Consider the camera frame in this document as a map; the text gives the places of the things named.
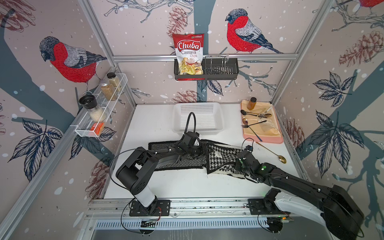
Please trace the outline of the black white houndstooth scarf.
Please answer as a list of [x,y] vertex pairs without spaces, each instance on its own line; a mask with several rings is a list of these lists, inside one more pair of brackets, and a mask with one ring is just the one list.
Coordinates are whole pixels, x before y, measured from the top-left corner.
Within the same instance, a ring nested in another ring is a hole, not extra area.
[[156,171],[206,169],[207,174],[222,174],[245,179],[251,175],[242,167],[244,161],[237,162],[241,148],[211,140],[202,140],[205,154],[200,157],[188,157],[182,162],[157,167]]

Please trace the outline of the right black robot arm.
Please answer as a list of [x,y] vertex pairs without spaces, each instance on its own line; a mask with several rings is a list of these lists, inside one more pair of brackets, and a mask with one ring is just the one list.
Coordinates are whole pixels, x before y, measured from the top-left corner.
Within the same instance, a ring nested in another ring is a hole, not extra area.
[[293,213],[325,226],[339,240],[363,238],[364,214],[348,192],[288,174],[269,163],[260,163],[247,146],[236,155],[235,170],[247,180],[270,187],[261,198],[249,200],[252,215]]

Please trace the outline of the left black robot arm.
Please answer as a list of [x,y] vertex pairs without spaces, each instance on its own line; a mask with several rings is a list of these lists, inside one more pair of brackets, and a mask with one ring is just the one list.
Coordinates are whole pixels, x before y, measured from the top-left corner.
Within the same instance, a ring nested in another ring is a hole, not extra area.
[[157,197],[148,187],[156,168],[180,164],[189,158],[203,156],[204,149],[197,132],[185,132],[182,138],[164,150],[157,152],[139,147],[116,172],[116,178],[146,208],[153,212]]

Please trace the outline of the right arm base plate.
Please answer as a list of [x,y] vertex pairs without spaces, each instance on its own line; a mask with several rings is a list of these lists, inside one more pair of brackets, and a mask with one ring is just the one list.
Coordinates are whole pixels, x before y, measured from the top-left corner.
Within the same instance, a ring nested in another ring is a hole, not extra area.
[[269,199],[248,199],[248,208],[250,209],[250,213],[253,216],[256,215],[283,215],[286,216],[283,211],[281,211],[275,202]]

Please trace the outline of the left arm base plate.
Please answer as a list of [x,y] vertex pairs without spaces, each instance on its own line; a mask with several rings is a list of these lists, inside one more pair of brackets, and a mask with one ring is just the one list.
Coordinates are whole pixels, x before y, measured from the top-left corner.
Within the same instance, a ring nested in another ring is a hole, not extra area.
[[138,200],[134,200],[130,207],[130,217],[162,217],[169,216],[171,201],[170,200],[158,200],[150,204],[148,207],[144,207]]

